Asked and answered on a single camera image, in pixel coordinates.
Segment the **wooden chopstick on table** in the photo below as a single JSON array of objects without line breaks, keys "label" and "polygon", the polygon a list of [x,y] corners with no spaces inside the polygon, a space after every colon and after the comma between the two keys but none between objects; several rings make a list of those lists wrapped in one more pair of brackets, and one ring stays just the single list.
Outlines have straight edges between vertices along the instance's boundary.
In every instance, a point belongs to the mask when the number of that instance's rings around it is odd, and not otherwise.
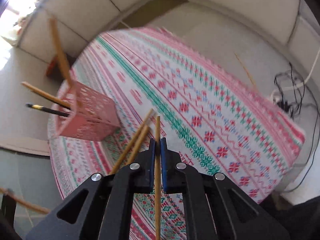
[{"label": "wooden chopstick on table", "polygon": [[55,48],[57,60],[59,63],[59,70],[63,78],[67,81],[69,87],[72,88],[73,80],[69,72],[69,62],[62,48],[61,40],[59,37],[59,30],[57,28],[57,21],[55,18],[49,19],[49,26],[50,26],[50,33],[53,41],[53,46]]},{"label": "wooden chopstick on table", "polygon": [[71,110],[71,104],[66,101],[63,101],[60,98],[57,98],[57,97],[55,97],[55,96],[33,86],[25,81],[21,82],[21,85],[24,86],[25,88],[29,89],[31,92],[51,101],[51,102],[65,108],[65,109]]},{"label": "wooden chopstick on table", "polygon": [[133,147],[133,150],[129,156],[129,158],[127,159],[127,162],[125,163],[125,165],[129,165],[131,163],[133,163],[137,153],[139,152],[143,142],[145,141],[147,135],[148,135],[148,132],[149,132],[149,126],[148,125],[145,125]]},{"label": "wooden chopstick on table", "polygon": [[142,124],[140,125],[139,129],[136,131],[136,133],[133,135],[133,137],[131,138],[131,140],[129,141],[129,143],[127,144],[127,146],[125,147],[125,149],[123,150],[122,154],[119,156],[118,160],[116,161],[116,163],[114,164],[110,174],[114,174],[117,172],[117,170],[119,169],[121,163],[123,162],[123,160],[125,159],[126,155],[129,153],[129,150],[131,149],[131,147],[136,143],[136,141],[138,140],[138,137],[140,136],[140,133],[142,132],[143,128],[146,126],[146,123],[150,117],[150,115],[153,113],[153,109],[151,108],[149,110],[149,112],[147,113],[147,115],[145,116]]}]

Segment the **chopstick on floor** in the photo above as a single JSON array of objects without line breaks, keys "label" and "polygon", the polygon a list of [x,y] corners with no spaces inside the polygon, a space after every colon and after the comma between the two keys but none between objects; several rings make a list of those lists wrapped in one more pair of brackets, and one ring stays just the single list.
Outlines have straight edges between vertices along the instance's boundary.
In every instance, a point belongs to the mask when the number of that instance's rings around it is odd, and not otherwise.
[{"label": "chopstick on floor", "polygon": [[258,90],[257,88],[257,84],[255,82],[255,80],[253,79],[253,76],[250,74],[250,72],[248,71],[248,69],[246,68],[246,66],[243,64],[243,62],[240,60],[240,57],[235,53],[234,54],[236,59],[239,61],[240,65],[242,66],[243,70],[245,71],[247,77],[249,78],[251,84],[252,84],[252,87],[255,89],[255,90]]}]

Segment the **pink perforated utensil holder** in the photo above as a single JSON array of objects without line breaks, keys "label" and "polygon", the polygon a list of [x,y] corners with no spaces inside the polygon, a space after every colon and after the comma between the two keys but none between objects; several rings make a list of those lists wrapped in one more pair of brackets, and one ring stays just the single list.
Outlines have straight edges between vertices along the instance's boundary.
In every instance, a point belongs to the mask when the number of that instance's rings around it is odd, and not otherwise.
[{"label": "pink perforated utensil holder", "polygon": [[102,141],[120,128],[114,101],[96,90],[72,80],[61,94],[71,105],[68,116],[55,116],[56,135],[89,141]]}]

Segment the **black tipped chopstick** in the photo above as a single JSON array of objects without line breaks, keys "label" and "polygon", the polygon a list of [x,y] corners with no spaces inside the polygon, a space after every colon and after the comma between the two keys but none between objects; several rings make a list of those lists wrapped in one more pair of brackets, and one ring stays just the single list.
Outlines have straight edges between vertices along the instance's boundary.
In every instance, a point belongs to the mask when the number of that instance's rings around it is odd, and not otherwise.
[{"label": "black tipped chopstick", "polygon": [[45,113],[50,113],[53,115],[58,115],[58,116],[63,116],[63,117],[69,117],[69,114],[66,112],[62,112],[62,111],[57,111],[57,110],[53,110],[47,107],[43,107],[40,105],[36,105],[36,104],[32,104],[32,103],[26,103],[25,104],[26,107],[31,108],[31,109],[35,109],[41,112],[45,112]]}]

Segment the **dark bin with red bag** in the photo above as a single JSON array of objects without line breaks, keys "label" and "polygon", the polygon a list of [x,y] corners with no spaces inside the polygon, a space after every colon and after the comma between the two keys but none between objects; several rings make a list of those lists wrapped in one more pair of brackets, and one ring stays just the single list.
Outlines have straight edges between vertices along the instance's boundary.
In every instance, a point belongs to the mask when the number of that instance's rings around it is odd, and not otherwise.
[{"label": "dark bin with red bag", "polygon": [[57,56],[54,56],[46,69],[46,77],[54,80],[63,80],[63,75],[60,72],[59,61]]}]

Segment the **patterned red green tablecloth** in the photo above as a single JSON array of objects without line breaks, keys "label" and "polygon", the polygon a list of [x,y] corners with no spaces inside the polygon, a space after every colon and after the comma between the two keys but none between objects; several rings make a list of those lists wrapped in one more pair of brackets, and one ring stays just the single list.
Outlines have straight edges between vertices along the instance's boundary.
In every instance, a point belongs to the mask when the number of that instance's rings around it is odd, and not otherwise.
[{"label": "patterned red green tablecloth", "polygon": [[111,98],[120,129],[101,142],[60,137],[57,117],[48,122],[53,173],[62,197],[91,174],[109,174],[148,120],[169,150],[200,173],[223,173],[276,220],[265,233],[249,225],[253,214],[238,207],[240,228],[253,239],[284,229],[297,239],[293,211],[272,211],[270,194],[293,167],[304,131],[287,114],[234,75],[194,51],[172,33],[153,28],[98,35],[71,68],[78,82]]}]

